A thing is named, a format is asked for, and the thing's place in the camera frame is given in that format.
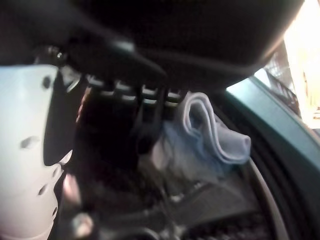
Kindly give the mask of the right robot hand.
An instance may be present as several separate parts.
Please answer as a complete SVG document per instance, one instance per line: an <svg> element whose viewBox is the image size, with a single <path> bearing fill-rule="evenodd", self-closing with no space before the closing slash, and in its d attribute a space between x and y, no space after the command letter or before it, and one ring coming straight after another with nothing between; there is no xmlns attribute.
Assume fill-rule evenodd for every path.
<svg viewBox="0 0 320 240"><path fill-rule="evenodd" d="M89 91L106 93L107 160L135 169L171 93L217 91L272 57L300 0L3 0L0 237L55 234Z"/></svg>

